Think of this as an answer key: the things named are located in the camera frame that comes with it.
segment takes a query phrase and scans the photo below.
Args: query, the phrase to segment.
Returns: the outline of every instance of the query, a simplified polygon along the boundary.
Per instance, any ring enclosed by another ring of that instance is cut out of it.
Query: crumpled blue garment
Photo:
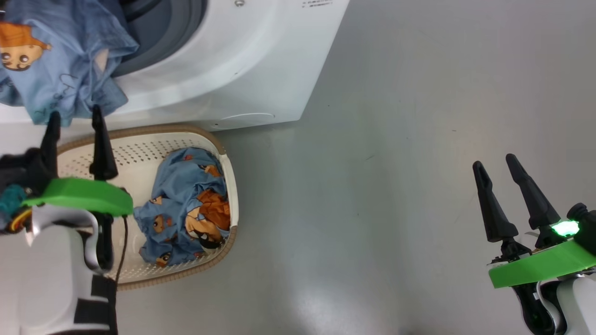
[[[189,234],[185,225],[188,215],[203,205],[197,197],[206,191],[227,201],[221,166],[210,152],[186,148],[166,157],[157,170],[152,199],[134,209],[139,229],[147,238],[139,250],[143,260],[158,266],[180,264],[211,253],[223,243],[229,229],[218,228],[222,239],[209,241]]]
[[[118,0],[9,1],[0,35],[0,102],[24,105],[33,123],[58,111],[68,126],[94,104],[106,116],[128,102],[110,76],[138,44]]]

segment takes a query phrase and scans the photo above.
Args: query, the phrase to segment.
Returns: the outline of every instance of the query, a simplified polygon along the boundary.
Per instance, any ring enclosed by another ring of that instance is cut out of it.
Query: glowing green led
[[[552,229],[563,237],[572,236],[578,233],[579,224],[575,221],[563,221],[552,226]]]

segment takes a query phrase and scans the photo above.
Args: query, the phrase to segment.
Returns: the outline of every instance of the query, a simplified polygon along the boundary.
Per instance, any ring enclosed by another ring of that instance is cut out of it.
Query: blue fabric with cartoon print
[[[186,148],[169,154],[157,170],[152,199],[134,217],[147,241],[146,262],[167,266],[214,252],[229,236],[229,205],[218,160]]]
[[[33,123],[62,125],[128,102],[110,77],[138,48],[118,0],[9,1],[0,22],[0,102],[24,105]]]

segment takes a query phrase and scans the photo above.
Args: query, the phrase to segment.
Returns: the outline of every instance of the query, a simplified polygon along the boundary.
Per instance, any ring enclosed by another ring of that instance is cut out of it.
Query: white washing machine
[[[109,127],[195,121],[217,131],[298,120],[348,2],[121,0],[141,47],[114,73],[129,102],[106,118]],[[0,105],[0,123],[30,122],[23,107]]]

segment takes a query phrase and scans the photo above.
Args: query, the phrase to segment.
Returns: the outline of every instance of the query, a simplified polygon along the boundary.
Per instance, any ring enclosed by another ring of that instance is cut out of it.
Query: white plastic basket
[[[163,159],[174,150],[195,147],[211,152],[221,163],[228,189],[231,216],[230,235],[216,252],[191,262],[165,268],[145,263],[141,258],[138,251],[145,243],[145,235],[138,228],[132,215],[129,216],[128,246],[118,289],[130,290],[165,283],[204,271],[223,259],[236,238],[238,192],[232,164],[217,139],[200,128],[187,125],[150,126],[114,131],[110,132],[110,139],[119,175],[109,182],[124,187],[132,196],[135,207],[142,206],[149,201],[157,168]],[[89,174],[89,165],[93,158],[93,143],[94,139],[90,137],[58,148],[58,174],[61,178],[92,178],[92,175]],[[114,269],[109,276],[114,278],[124,245],[122,218],[115,219],[112,227]]]

